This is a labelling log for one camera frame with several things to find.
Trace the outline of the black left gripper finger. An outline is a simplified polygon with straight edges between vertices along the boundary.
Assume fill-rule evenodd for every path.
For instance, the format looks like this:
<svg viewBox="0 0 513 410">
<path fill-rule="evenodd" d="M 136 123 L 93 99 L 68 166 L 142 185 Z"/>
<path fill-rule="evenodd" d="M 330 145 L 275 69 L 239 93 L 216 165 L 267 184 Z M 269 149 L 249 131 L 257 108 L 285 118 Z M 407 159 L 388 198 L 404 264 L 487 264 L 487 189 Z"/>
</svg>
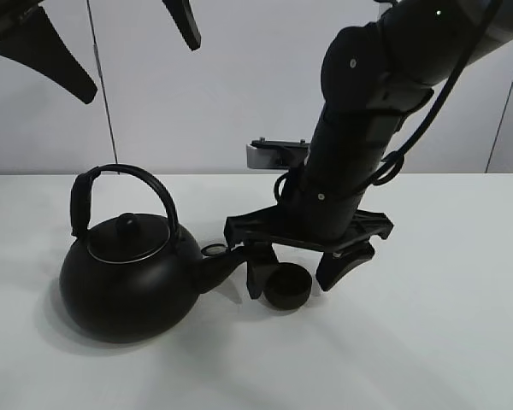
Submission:
<svg viewBox="0 0 513 410">
<path fill-rule="evenodd" d="M 40 73 L 85 104 L 97 94 L 43 7 L 0 7 L 0 56 Z"/>
<path fill-rule="evenodd" d="M 162 0 L 190 50 L 201 47 L 201 34 L 189 0 Z"/>
</svg>

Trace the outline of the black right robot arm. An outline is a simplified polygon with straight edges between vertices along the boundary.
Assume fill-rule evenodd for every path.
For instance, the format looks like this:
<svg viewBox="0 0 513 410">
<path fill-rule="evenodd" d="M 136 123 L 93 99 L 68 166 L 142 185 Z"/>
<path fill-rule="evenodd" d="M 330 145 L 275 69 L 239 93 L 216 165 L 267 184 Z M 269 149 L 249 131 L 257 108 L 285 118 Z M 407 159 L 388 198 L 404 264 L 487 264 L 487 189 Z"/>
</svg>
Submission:
<svg viewBox="0 0 513 410">
<path fill-rule="evenodd" d="M 513 1 L 397 1 L 377 20 L 339 31 L 321 65 L 324 105 L 305 157 L 274 184 L 275 205 L 227 219 L 247 252 L 247 289 L 264 291 L 282 244 L 321 253 L 323 290 L 370 260 L 392 222 L 359 205 L 388 183 L 463 70 L 513 40 Z"/>
</svg>

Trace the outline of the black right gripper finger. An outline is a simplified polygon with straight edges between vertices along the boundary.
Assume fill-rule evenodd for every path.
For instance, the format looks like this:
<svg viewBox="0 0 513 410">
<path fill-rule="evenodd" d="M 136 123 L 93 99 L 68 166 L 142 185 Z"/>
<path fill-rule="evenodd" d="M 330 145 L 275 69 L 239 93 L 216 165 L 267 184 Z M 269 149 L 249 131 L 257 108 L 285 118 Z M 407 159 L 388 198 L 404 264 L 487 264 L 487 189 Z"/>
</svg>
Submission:
<svg viewBox="0 0 513 410">
<path fill-rule="evenodd" d="M 258 299 L 279 265 L 271 243 L 254 243 L 245 248 L 247 255 L 246 286 L 251 299 Z"/>
<path fill-rule="evenodd" d="M 371 261 L 373 257 L 374 247 L 369 242 L 355 243 L 342 252 L 324 254 L 315 277 L 323 291 L 330 291 L 351 270 Z"/>
</svg>

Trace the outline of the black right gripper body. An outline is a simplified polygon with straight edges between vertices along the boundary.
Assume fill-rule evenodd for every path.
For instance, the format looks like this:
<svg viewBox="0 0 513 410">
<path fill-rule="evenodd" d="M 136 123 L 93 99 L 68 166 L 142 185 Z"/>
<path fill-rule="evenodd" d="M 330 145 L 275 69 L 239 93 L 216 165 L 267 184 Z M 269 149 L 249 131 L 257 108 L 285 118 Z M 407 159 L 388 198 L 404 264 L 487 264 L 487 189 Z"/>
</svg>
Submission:
<svg viewBox="0 0 513 410">
<path fill-rule="evenodd" d="M 394 224 L 383 213 L 361 210 L 361 192 L 335 196 L 326 191 L 304 194 L 295 189 L 274 192 L 276 204 L 248 214 L 230 216 L 224 237 L 238 244 L 277 243 L 300 249 L 340 251 L 376 235 L 385 240 Z"/>
</svg>

